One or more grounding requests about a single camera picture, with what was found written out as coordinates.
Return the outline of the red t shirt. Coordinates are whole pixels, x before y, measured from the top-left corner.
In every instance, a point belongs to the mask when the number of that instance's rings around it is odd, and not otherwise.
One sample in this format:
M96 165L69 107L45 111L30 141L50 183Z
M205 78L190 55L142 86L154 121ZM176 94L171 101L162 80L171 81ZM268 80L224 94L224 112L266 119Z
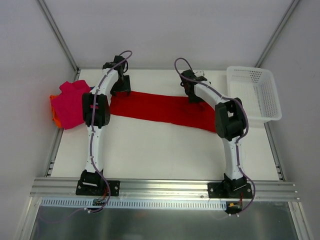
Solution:
M215 110L206 102L192 103L186 96L167 96L132 91L111 97L112 115L170 123L216 132Z

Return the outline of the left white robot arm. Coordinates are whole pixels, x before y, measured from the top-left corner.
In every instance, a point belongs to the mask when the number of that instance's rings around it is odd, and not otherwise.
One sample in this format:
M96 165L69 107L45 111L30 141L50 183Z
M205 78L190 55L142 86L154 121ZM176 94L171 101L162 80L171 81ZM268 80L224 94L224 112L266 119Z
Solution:
M130 77L125 75L128 70L128 59L121 54L116 55L112 62L102 66L102 76L90 92L82 95L82 115L88 130L88 155L84 171L79 183L87 187L93 195L104 191L103 151L104 131L111 119L111 98L131 93Z

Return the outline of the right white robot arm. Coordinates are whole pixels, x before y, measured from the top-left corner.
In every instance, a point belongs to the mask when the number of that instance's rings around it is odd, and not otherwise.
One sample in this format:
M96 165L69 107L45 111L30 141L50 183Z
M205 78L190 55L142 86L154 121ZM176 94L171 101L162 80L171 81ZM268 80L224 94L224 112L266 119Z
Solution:
M217 91L204 76L192 70L179 74L185 93L192 102L203 101L214 109L215 131L222 139L225 154L225 173L216 192L235 198L247 185L242 168L242 138L248 132L248 119L239 98L230 98Z

